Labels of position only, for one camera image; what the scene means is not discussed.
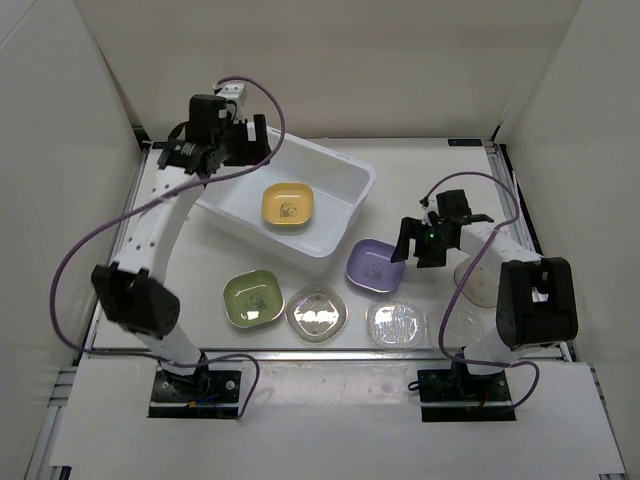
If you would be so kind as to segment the green panda plate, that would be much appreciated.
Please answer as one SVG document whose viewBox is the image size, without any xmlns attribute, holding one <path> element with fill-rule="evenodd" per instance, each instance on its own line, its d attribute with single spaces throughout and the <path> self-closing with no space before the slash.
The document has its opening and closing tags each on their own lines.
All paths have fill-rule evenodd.
<svg viewBox="0 0 640 480">
<path fill-rule="evenodd" d="M 285 305 L 276 276 L 267 270 L 233 277 L 224 287 L 223 299 L 229 322 L 239 329 L 277 320 Z"/>
</svg>

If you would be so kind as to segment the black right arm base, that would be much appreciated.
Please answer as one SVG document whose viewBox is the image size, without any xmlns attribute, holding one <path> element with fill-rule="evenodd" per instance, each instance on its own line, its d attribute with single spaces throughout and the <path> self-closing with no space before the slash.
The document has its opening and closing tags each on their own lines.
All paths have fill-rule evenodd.
<svg viewBox="0 0 640 480">
<path fill-rule="evenodd" d="M 419 395 L 423 423 L 516 420 L 504 372 L 474 377 L 456 373 L 453 368 L 418 370 L 407 389 Z"/>
</svg>

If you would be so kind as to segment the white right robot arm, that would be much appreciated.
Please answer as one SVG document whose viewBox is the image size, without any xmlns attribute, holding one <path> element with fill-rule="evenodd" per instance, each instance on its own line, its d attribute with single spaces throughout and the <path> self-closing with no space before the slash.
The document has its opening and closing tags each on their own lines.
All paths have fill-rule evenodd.
<svg viewBox="0 0 640 480">
<path fill-rule="evenodd" d="M 486 384 L 485 376 L 515 365 L 529 350 L 572 341 L 578 316 L 569 262 L 543 257 L 500 231 L 486 214 L 471 211 L 462 189 L 421 200 L 425 216 L 404 217 L 391 256 L 393 263 L 417 259 L 419 268 L 443 267 L 447 252 L 471 257 L 472 268 L 487 268 L 498 280 L 495 325 L 452 358 L 464 364 L 449 375 L 449 387 L 470 400 Z"/>
</svg>

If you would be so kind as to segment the yellow panda plate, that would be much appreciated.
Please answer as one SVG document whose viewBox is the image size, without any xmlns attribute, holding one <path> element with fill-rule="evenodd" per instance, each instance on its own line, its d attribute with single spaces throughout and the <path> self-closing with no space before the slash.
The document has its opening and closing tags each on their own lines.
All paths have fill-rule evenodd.
<svg viewBox="0 0 640 480">
<path fill-rule="evenodd" d="M 314 212 L 313 190 L 304 183 L 282 182 L 263 193 L 262 219 L 270 226 L 298 228 L 306 225 Z"/>
</svg>

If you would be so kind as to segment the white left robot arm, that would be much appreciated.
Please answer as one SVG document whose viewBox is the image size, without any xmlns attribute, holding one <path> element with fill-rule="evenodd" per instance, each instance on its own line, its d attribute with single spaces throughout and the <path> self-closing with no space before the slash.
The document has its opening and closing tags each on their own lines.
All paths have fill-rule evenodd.
<svg viewBox="0 0 640 480">
<path fill-rule="evenodd" d="M 169 259 L 203 180 L 222 165 L 256 165 L 271 152 L 264 116 L 255 116 L 248 136 L 241 84 L 196 94 L 189 117 L 169 135 L 160 153 L 150 198 L 132 235 L 108 266 L 98 265 L 91 282 L 107 319 L 134 335 L 176 376 L 176 388 L 191 400 L 204 397 L 211 377 L 199 364 L 203 354 L 178 325 L 180 301 L 165 286 Z"/>
</svg>

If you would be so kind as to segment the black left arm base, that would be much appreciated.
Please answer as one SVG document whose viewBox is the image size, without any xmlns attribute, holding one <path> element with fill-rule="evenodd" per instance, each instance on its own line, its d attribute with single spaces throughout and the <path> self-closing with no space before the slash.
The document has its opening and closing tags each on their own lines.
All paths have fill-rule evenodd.
<svg viewBox="0 0 640 480">
<path fill-rule="evenodd" d="M 159 369 L 150 394 L 154 419 L 236 419 L 240 406 L 240 370 L 203 370 L 180 377 Z"/>
</svg>

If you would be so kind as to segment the purple panda plate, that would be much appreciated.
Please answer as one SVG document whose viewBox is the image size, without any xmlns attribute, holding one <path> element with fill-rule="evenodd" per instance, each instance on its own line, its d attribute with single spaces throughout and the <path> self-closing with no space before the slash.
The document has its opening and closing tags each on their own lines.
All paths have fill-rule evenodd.
<svg viewBox="0 0 640 480">
<path fill-rule="evenodd" d="M 405 262 L 391 262 L 395 247 L 376 239 L 358 241 L 349 256 L 346 276 L 356 286 L 377 293 L 395 291 L 404 276 Z"/>
</svg>

